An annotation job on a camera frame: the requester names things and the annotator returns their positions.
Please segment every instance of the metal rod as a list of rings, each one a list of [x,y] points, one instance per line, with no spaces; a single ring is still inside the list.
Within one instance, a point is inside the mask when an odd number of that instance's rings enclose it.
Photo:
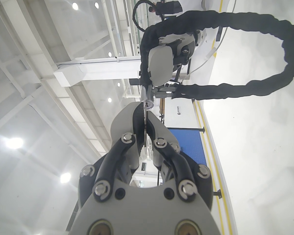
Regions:
[[[158,178],[157,178],[157,186],[159,186],[159,170],[158,170]]]

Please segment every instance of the white column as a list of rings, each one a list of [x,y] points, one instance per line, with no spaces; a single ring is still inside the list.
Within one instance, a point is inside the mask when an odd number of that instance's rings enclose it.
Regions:
[[[62,87],[81,81],[139,78],[140,56],[73,60],[61,63],[54,76]]]

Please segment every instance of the bolt head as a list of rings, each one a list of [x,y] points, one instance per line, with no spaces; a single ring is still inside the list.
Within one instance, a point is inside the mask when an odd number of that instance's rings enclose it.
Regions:
[[[91,173],[91,167],[86,167],[83,169],[83,176],[88,176]]]
[[[131,136],[129,133],[125,134],[124,137],[123,137],[123,139],[124,139],[126,142],[130,141],[131,138],[132,138],[132,136]]]
[[[106,186],[103,184],[99,184],[95,188],[95,194],[97,196],[102,196],[106,192]]]
[[[172,148],[176,151],[176,152],[180,152],[180,147],[179,145],[177,145],[176,143],[171,143],[170,144],[172,146]]]
[[[165,140],[164,139],[162,139],[162,138],[159,138],[158,140],[157,140],[157,142],[156,142],[156,144],[157,145],[159,145],[159,146],[163,146],[163,145],[165,145]]]
[[[187,195],[187,196],[191,196],[194,194],[194,189],[193,186],[191,184],[186,184],[185,186],[183,186],[183,192]]]
[[[209,169],[206,166],[202,165],[202,164],[199,165],[199,171],[201,172],[201,174],[203,176],[209,175]]]

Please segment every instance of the black screw hole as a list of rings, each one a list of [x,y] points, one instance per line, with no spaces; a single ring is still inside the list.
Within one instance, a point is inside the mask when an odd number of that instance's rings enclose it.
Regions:
[[[115,198],[121,200],[125,197],[125,190],[123,188],[118,188],[114,194]]]
[[[163,194],[168,200],[172,200],[174,198],[174,191],[169,187],[164,190]]]

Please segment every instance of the person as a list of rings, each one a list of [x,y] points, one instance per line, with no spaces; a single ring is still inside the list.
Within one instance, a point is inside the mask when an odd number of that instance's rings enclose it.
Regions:
[[[158,1],[157,3],[154,3],[154,5],[157,7],[160,14],[175,14],[183,11],[179,1]],[[148,10],[149,12],[156,12],[152,6],[149,7]]]

